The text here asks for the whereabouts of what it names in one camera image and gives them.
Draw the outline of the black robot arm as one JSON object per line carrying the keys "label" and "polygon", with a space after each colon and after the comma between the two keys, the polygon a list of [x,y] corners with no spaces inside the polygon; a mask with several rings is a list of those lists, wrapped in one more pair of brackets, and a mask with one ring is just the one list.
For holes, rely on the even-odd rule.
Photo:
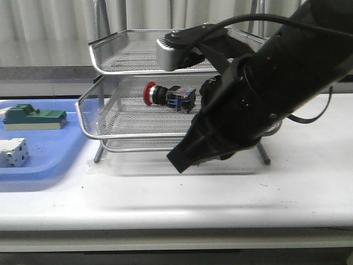
{"label": "black robot arm", "polygon": [[[247,20],[281,27],[253,52],[231,43],[226,32],[226,26]],[[194,55],[198,49],[218,72],[202,85],[201,109],[168,153],[183,172],[254,147],[272,126],[352,70],[352,2],[306,1],[289,18],[241,15],[167,34],[165,42],[181,50],[174,56],[175,69],[200,62]]]}

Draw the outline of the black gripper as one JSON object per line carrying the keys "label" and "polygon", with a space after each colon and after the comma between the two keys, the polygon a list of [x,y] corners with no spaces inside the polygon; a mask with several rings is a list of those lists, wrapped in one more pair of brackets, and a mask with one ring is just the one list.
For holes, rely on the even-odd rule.
{"label": "black gripper", "polygon": [[201,86],[201,109],[182,141],[167,154],[179,173],[210,160],[226,160],[253,147],[263,161],[270,161],[261,138],[274,134],[279,125],[263,117],[268,108],[250,85],[246,73],[249,60],[235,60],[223,74]]}

